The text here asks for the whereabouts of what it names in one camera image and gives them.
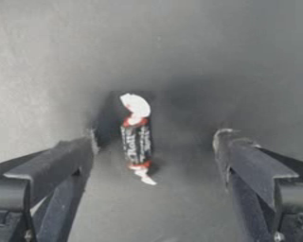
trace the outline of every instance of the screw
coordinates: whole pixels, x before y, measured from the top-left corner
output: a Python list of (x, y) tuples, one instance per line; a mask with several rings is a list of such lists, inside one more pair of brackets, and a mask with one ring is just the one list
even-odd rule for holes
[(282, 242), (284, 241), (284, 239), (286, 239), (286, 236), (282, 233), (276, 232), (274, 235), (274, 242)]
[(31, 240), (33, 240), (33, 232), (31, 232), (31, 230), (27, 230), (25, 232), (25, 241), (31, 242)]

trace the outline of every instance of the candy wrapper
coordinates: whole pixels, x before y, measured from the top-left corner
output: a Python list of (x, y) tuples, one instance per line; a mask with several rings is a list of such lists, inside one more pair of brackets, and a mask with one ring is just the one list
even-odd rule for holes
[(121, 102), (130, 111), (130, 116), (121, 126), (121, 136), (128, 168), (134, 171), (134, 175), (141, 178), (141, 182), (156, 185), (148, 176), (148, 169), (152, 163), (152, 139), (149, 115), (150, 106), (146, 100), (132, 94), (121, 95)]

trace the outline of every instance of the gray surface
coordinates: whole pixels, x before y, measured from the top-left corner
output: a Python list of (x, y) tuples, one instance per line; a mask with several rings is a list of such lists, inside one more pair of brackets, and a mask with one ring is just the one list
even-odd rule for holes
[[(183, 147), (193, 150), (195, 144), (209, 151), (211, 136), (220, 126), (243, 130), (264, 147), (303, 160), (303, 0), (0, 0), (0, 161), (81, 136), (108, 92), (132, 89), (153, 94), (153, 139), (163, 160), (157, 177), (164, 181), (150, 199), (168, 202), (163, 195), (179, 190), (179, 184), (184, 182), (188, 190), (193, 181), (204, 182), (205, 168), (204, 177), (196, 173), (180, 179), (179, 172), (187, 170), (183, 160), (191, 160), (192, 151), (185, 151), (187, 158), (177, 165), (175, 152), (183, 152)], [(118, 165), (109, 170), (96, 165), (97, 177), (78, 217), (106, 204), (109, 192), (102, 187), (98, 190), (100, 186), (113, 185), (121, 191), (126, 184), (108, 177), (121, 167), (120, 151), (109, 148), (109, 152), (102, 160)], [(213, 169), (209, 152), (197, 155), (195, 164), (200, 161)], [(128, 193), (148, 194), (142, 187), (133, 189), (138, 183), (128, 183)], [(228, 233), (207, 241), (225, 241), (235, 233), (233, 217), (219, 214), (225, 199), (215, 178), (205, 187), (204, 194), (192, 196), (191, 206), (203, 199), (213, 205), (216, 198), (216, 209), (201, 215), (220, 217)], [(109, 200), (128, 196), (117, 195)], [(114, 203), (116, 211), (121, 204)], [(179, 206), (165, 209), (175, 218)], [(152, 221), (154, 230), (148, 233), (157, 233), (157, 226), (172, 217), (153, 225), (160, 213), (156, 207), (141, 223)], [(98, 219), (90, 217), (90, 224)], [(129, 219), (128, 224), (140, 224)], [(207, 236), (221, 233), (211, 228), (205, 226)], [(74, 233), (94, 241), (98, 227), (89, 233), (80, 226)]]

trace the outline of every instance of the wrapped candy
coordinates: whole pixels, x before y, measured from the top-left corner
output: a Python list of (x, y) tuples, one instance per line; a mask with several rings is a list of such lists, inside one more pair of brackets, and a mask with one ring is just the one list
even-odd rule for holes
[(129, 110), (130, 115), (121, 126), (125, 159), (128, 168), (141, 178), (141, 182), (156, 185), (148, 176), (152, 158), (152, 139), (149, 127), (150, 106), (146, 100), (132, 94), (120, 96), (120, 100)]

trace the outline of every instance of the gray floor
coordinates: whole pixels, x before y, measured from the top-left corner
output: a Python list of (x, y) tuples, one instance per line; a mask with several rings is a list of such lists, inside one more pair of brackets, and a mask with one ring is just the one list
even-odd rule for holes
[(239, 241), (211, 136), (229, 126), (303, 160), (303, 0), (0, 0), (0, 162), (81, 136), (130, 90), (150, 96), (160, 184), (133, 180), (114, 140), (70, 240)]

